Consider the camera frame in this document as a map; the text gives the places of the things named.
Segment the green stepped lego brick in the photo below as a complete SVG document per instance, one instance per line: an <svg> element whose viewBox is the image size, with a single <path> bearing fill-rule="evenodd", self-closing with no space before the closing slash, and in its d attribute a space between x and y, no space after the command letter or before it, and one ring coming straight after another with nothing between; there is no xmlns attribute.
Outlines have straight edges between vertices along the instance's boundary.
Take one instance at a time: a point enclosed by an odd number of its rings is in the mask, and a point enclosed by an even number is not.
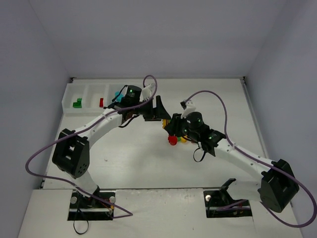
<svg viewBox="0 0 317 238"><path fill-rule="evenodd" d="M77 98L77 100L72 103L72 107L75 109L81 109L82 108L82 98Z"/></svg>

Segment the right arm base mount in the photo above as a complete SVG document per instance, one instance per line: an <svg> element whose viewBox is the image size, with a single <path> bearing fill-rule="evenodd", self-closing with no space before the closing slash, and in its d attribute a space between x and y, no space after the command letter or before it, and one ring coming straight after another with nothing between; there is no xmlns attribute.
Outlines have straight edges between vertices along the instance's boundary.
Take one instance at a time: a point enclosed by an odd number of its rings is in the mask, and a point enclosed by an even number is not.
<svg viewBox="0 0 317 238"><path fill-rule="evenodd" d="M207 218L252 217L248 200L234 200L227 191L205 190L203 192Z"/></svg>

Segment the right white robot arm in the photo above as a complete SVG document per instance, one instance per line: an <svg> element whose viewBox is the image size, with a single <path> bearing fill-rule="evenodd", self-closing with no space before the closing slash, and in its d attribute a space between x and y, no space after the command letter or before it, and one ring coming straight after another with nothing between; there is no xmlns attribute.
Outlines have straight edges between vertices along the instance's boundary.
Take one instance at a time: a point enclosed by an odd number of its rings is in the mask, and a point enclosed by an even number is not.
<svg viewBox="0 0 317 238"><path fill-rule="evenodd" d="M187 136L204 153L224 159L253 177L253 181L240 182L230 178L226 182L224 189L234 200L260 201L265 207L280 213L299 191L299 186L290 179L293 171L288 162L263 157L251 160L245 152L238 152L237 147L230 145L223 133L206 125L200 112L192 112L186 118L173 114L164 129L170 136Z"/></svg>

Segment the clear plastic sorting tray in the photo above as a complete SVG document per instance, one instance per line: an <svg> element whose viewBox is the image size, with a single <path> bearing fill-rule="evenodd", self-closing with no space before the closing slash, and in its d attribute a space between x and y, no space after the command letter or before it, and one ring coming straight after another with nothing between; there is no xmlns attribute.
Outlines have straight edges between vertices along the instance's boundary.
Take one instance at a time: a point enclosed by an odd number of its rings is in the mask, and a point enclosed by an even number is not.
<svg viewBox="0 0 317 238"><path fill-rule="evenodd" d="M62 109L64 114L101 114L100 98L104 99L104 107L108 106L116 91L120 91L125 83L69 83L66 86ZM72 103L82 98L82 108L75 109Z"/></svg>

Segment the red round lego brick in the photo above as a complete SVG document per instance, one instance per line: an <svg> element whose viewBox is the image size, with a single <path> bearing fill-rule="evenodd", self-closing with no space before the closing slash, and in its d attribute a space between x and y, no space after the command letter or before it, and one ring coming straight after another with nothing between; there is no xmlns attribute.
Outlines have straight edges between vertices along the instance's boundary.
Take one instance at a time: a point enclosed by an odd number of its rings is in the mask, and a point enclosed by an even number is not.
<svg viewBox="0 0 317 238"><path fill-rule="evenodd" d="M178 142L178 137L177 136L168 136L168 142L171 146L175 146Z"/></svg>

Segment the yellow black striped lego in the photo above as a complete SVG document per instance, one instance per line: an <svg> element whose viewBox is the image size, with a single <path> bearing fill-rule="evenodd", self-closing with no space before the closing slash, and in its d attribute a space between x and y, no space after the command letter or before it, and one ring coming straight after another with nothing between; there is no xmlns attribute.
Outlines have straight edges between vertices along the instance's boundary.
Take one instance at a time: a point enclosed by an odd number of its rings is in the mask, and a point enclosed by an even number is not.
<svg viewBox="0 0 317 238"><path fill-rule="evenodd" d="M170 123L170 120L169 120L169 119L164 119L164 120L162 121L162 128L165 128L169 123Z"/></svg>

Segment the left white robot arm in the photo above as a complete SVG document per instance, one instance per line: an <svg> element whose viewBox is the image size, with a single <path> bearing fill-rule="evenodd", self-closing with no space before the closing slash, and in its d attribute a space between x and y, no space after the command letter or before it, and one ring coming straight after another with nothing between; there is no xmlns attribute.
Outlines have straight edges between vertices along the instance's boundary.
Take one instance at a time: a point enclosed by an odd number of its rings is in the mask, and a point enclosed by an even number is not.
<svg viewBox="0 0 317 238"><path fill-rule="evenodd" d="M91 147L105 134L122 126L134 116L142 115L145 121L171 119L159 95L156 96L156 106L153 106L153 90L154 84L144 88L128 85L122 99L119 102L113 99L97 118L76 130L62 130L58 138L66 139L56 144L53 163L67 173L76 186L89 194L97 195L99 187L88 172Z"/></svg>

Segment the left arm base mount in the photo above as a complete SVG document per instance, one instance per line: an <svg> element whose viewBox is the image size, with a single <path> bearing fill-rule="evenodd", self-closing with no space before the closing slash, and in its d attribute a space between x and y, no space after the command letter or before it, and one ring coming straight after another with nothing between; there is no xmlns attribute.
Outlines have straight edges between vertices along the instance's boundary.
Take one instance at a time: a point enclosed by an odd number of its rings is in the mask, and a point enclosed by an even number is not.
<svg viewBox="0 0 317 238"><path fill-rule="evenodd" d="M72 190L68 221L112 221L114 207Z"/></svg>

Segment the cyan lego brick stack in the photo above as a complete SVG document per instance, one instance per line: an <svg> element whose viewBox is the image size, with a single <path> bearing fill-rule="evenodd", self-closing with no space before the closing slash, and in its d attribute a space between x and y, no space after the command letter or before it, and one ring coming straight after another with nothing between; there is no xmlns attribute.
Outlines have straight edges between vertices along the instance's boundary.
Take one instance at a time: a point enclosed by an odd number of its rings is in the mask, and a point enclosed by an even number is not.
<svg viewBox="0 0 317 238"><path fill-rule="evenodd" d="M116 91L115 94L114 94L113 101L114 102L121 102L123 96L124 95L122 94L122 92Z"/></svg>

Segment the yellow round lego brick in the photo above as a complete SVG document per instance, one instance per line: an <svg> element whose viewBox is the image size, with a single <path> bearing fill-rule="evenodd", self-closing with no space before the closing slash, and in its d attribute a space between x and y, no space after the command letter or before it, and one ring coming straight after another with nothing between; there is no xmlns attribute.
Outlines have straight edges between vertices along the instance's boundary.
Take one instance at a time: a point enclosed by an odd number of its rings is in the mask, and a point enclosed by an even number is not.
<svg viewBox="0 0 317 238"><path fill-rule="evenodd" d="M182 143L186 143L186 142L187 142L187 140L186 140L184 137L180 137L180 141L181 141Z"/></svg>

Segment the small red lego brick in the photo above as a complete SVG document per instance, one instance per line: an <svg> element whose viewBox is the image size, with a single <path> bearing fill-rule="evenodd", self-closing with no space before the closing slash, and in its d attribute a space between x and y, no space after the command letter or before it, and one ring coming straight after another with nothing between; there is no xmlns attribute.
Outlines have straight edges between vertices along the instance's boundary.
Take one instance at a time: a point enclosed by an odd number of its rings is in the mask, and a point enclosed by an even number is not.
<svg viewBox="0 0 317 238"><path fill-rule="evenodd" d="M104 107L104 99L103 99L103 98L100 98L99 107L100 107L100 108L103 108L103 107Z"/></svg>

